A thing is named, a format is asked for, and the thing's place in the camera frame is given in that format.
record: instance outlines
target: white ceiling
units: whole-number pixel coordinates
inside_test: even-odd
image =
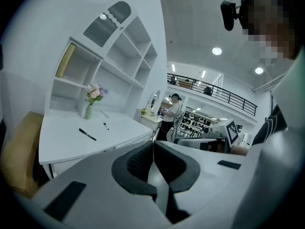
[[[161,0],[168,61],[198,65],[235,78],[256,88],[283,74],[291,61],[272,59],[276,54],[243,34],[239,21],[232,31],[224,28],[223,0]],[[231,0],[240,4],[240,0]],[[220,47],[220,56],[212,54]],[[259,65],[265,72],[257,75]]]
[[[175,65],[175,72],[173,71],[172,64]],[[202,78],[201,76],[204,70],[206,70],[206,73],[204,75],[204,78]],[[178,62],[167,62],[167,72],[170,74],[190,77],[198,81],[211,84],[219,75],[218,72],[212,71],[208,68]]]

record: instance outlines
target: person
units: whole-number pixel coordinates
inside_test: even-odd
[[[176,116],[181,111],[179,100],[182,100],[178,94],[173,94],[169,96],[172,99],[173,106],[169,108],[168,111],[161,110],[160,112],[164,114],[163,121],[161,123],[161,127],[159,129],[158,136],[156,140],[159,141],[167,141],[166,135],[168,131],[173,126],[173,121]]]
[[[302,0],[242,0],[247,6],[239,11],[242,27],[254,38],[276,49],[279,56],[295,60],[284,79],[272,94],[277,102],[270,116],[254,137],[252,145],[260,144],[274,132],[289,126],[302,127],[304,120],[304,91],[302,81],[305,71],[304,22]],[[231,154],[246,155],[247,149],[233,146]]]

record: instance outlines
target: shelf compartment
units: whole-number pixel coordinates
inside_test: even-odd
[[[154,61],[156,60],[156,58],[157,58],[157,52],[154,49],[153,45],[151,44],[144,57],[146,62],[149,64],[150,68],[153,67],[153,64],[154,64]]]
[[[110,71],[112,74],[118,76],[119,78],[130,83],[131,85],[136,85],[137,87],[143,88],[142,84],[139,84],[132,77],[127,75],[125,72],[123,72],[113,60],[108,58],[104,59],[101,63],[101,67],[105,68],[106,70]]]
[[[151,39],[144,28],[139,17],[136,17],[124,30],[124,33],[135,45],[137,50],[144,55],[148,46],[150,45]]]
[[[141,66],[135,76],[135,79],[140,83],[145,85],[147,78],[149,76],[151,69],[147,65],[146,61],[142,61]]]
[[[124,33],[118,37],[110,48],[107,57],[129,76],[134,74],[141,60],[140,53]]]
[[[62,78],[56,77],[55,79],[80,87],[82,85],[89,85],[99,63],[99,58],[85,49],[76,46],[67,62]]]
[[[85,85],[82,85],[80,83],[77,83],[77,82],[74,82],[72,80],[69,80],[68,78],[58,78],[58,77],[55,77],[55,80],[56,81],[60,81],[60,82],[65,82],[65,83],[68,83],[68,84],[71,84],[71,85],[74,85],[74,86],[78,86],[78,87],[81,87],[81,88],[86,88]]]
[[[114,108],[123,108],[128,99],[129,90],[132,84],[108,71],[104,66],[107,64],[103,61],[98,69],[93,83],[100,84],[109,91],[109,95],[102,99],[101,105]]]
[[[86,90],[79,86],[56,80],[53,83],[49,108],[79,112],[80,93],[83,91]]]

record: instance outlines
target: mirror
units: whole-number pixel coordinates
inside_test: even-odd
[[[148,100],[148,104],[146,106],[146,109],[148,111],[150,111],[151,113],[154,113],[154,104],[158,101],[159,96],[160,96],[160,90],[155,90],[152,93],[150,99]]]

